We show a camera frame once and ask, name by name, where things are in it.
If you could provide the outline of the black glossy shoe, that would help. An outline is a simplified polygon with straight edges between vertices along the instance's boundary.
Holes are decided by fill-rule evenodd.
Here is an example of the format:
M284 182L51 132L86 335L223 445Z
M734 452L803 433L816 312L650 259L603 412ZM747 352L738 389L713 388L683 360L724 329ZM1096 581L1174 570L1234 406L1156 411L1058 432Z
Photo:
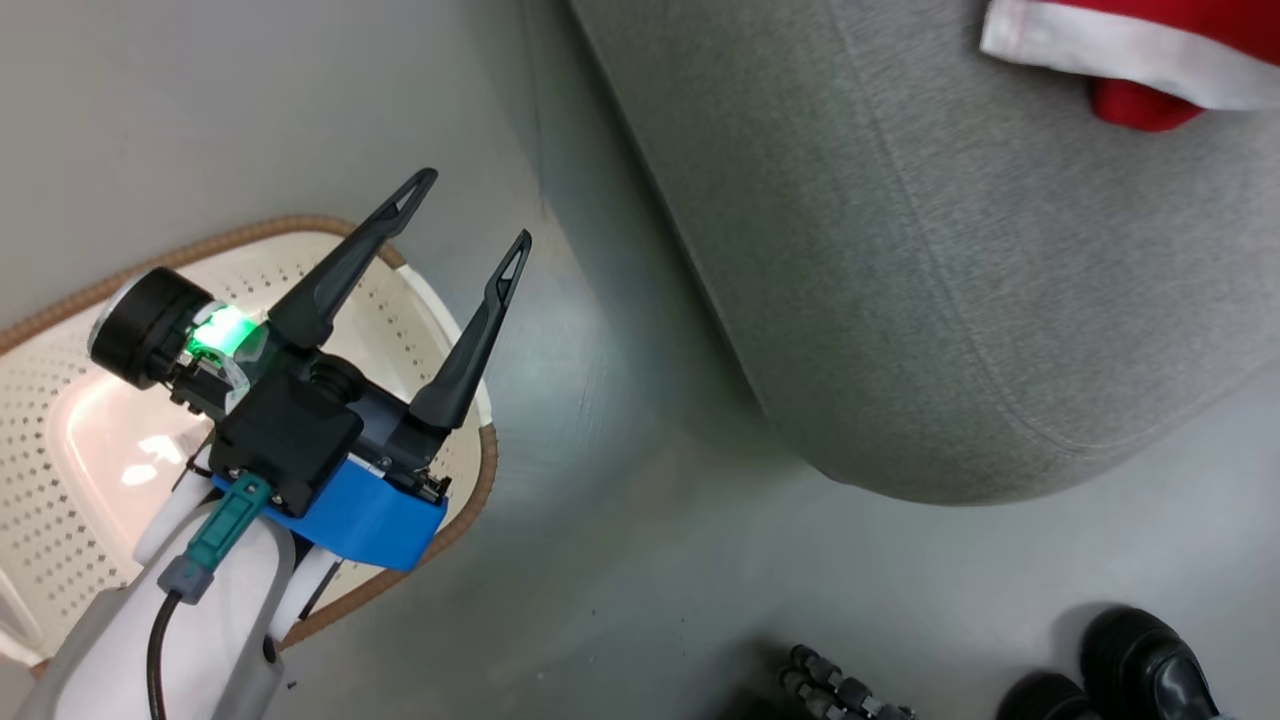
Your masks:
M1117 607L1093 620L1080 670L1103 720L1222 719L1194 651L1144 610Z
M1089 696L1060 673L1032 673L1001 701L995 720L1103 720Z

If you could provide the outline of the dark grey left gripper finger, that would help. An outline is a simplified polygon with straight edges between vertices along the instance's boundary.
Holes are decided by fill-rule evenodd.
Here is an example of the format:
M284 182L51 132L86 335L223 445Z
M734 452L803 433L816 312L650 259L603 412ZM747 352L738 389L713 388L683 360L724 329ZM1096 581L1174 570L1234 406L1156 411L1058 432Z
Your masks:
M337 314L380 250L412 220L438 178L413 173L268 313L271 334L297 348L317 348L332 336Z
M486 282L483 301L454 342L434 379L410 404L410 414L435 428L462 427L475 400L506 314L532 249L529 231L518 233Z

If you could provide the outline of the cream perforated basket brown rim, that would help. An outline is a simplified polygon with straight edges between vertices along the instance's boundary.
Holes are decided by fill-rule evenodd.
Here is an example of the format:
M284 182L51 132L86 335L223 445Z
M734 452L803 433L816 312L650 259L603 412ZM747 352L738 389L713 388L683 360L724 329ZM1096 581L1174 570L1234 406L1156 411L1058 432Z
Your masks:
M255 320L355 224L292 215L243 225L145 261L170 266ZM430 380L458 323L389 242L335 320L325 350L408 400ZM140 573L134 547L211 421L92 366L91 325L128 270L0 331L0 659L38 675L90 602ZM463 427L431 464L452 479L449 507L420 565L477 520L498 469L492 401L480 384ZM376 598L404 573L358 562L276 647L289 648Z

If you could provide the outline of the black flexible tripod leg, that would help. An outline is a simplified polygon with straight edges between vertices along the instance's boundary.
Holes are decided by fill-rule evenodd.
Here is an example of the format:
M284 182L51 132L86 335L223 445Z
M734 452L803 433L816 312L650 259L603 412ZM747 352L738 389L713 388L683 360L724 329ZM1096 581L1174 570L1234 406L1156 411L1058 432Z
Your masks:
M788 651L780 687L813 720L919 720L913 708L878 700L868 685L805 644Z

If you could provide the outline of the red garment with white stripes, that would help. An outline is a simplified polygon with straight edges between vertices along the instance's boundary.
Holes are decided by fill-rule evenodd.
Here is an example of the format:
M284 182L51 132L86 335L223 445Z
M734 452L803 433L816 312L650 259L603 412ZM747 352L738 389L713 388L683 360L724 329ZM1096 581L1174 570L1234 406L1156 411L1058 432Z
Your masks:
M1280 110L1280 0L989 0L980 50L1091 78L1091 106L1158 133Z

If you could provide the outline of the black left gripper body green band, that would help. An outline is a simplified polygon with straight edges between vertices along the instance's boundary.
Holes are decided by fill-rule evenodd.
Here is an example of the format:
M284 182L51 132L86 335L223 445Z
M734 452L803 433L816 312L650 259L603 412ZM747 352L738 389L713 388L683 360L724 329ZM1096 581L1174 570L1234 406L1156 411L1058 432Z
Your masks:
M346 304L357 296L367 279L364 273ZM215 425L247 396L251 388L273 372L284 372L301 379L346 378L353 384L352 397L360 396L364 382L388 391L406 402L413 421L430 430L442 430L445 439L454 430L429 427L410 414L410 400L403 400L375 382L351 356L328 348L297 348L273 336L268 315L262 322L237 322L233 331L214 331L214 316L221 305L202 287L165 266L142 274L125 288L111 307L101 315L90 340L91 359L128 384L147 389L156 384L169 388L180 405L204 414ZM201 331L211 331L200 340ZM445 493L449 480L431 471L431 462L416 471L429 489Z

